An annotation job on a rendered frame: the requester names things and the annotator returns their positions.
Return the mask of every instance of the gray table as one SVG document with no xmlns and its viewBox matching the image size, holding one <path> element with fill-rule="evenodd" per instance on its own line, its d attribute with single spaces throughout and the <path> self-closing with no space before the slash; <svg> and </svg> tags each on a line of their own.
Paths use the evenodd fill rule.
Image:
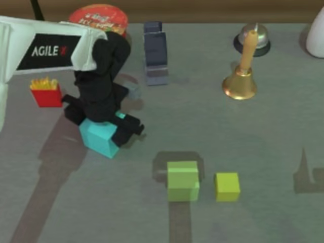
<svg viewBox="0 0 324 243">
<path fill-rule="evenodd" d="M 141 85 L 143 101 L 124 109 L 146 136 L 113 160 L 84 148 L 61 109 L 36 106 L 29 82 L 46 74 L 14 77 L 0 134 L 0 242 L 323 242 L 324 194 L 311 192 L 324 187 L 314 189 L 307 167 L 324 161 L 324 62 L 300 48 L 305 25 L 267 25 L 272 50 L 253 64 L 258 94 L 231 100 L 220 86 L 239 60 L 232 40 L 241 27 L 165 24 L 164 87 L 145 85 L 142 25 L 129 28 L 133 50 L 119 79 Z M 71 72 L 49 76 L 77 93 Z M 167 202 L 165 162 L 175 159 L 199 160 L 195 203 Z M 216 203 L 213 174 L 227 171 L 239 173 L 241 198 Z"/>
</svg>

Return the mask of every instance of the yellow-green cube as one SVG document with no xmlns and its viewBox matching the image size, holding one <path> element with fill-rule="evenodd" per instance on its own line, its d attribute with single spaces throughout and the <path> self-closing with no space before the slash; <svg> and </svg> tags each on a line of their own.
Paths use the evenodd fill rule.
<svg viewBox="0 0 324 243">
<path fill-rule="evenodd" d="M 196 201 L 199 176 L 196 161 L 168 162 L 168 201 Z"/>
<path fill-rule="evenodd" d="M 216 173 L 214 177 L 216 201 L 237 201 L 240 186 L 237 173 Z"/>
</svg>

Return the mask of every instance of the bell black base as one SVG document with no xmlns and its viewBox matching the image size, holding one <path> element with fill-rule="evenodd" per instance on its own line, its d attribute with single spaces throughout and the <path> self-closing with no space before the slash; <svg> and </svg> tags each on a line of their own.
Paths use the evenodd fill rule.
<svg viewBox="0 0 324 243">
<path fill-rule="evenodd" d="M 239 42 L 238 35 L 235 37 L 233 44 L 234 44 L 235 49 L 238 52 L 242 53 L 243 45 Z M 258 48 L 255 50 L 254 57 L 264 56 L 265 54 L 267 54 L 270 51 L 270 48 L 271 48 L 271 43 L 268 42 L 268 44 L 265 47 Z"/>
</svg>

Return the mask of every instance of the wooden handle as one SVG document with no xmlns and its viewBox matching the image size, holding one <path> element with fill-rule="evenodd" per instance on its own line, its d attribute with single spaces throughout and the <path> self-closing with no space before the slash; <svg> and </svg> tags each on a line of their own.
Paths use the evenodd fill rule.
<svg viewBox="0 0 324 243">
<path fill-rule="evenodd" d="M 241 56 L 241 62 L 239 67 L 241 69 L 249 69 L 253 60 L 253 55 L 258 44 L 258 32 L 255 30 L 250 30 L 248 35 L 245 37 L 243 51 Z"/>
</svg>

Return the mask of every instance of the red container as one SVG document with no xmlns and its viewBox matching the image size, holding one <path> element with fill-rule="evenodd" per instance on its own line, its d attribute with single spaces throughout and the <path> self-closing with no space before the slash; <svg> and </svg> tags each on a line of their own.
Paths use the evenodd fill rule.
<svg viewBox="0 0 324 243">
<path fill-rule="evenodd" d="M 105 32 L 113 31 L 126 37 L 127 15 L 119 8 L 108 4 L 93 4 L 76 10 L 69 22 L 82 24 Z"/>
<path fill-rule="evenodd" d="M 60 86 L 56 90 L 31 90 L 39 107 L 62 107 Z"/>
</svg>

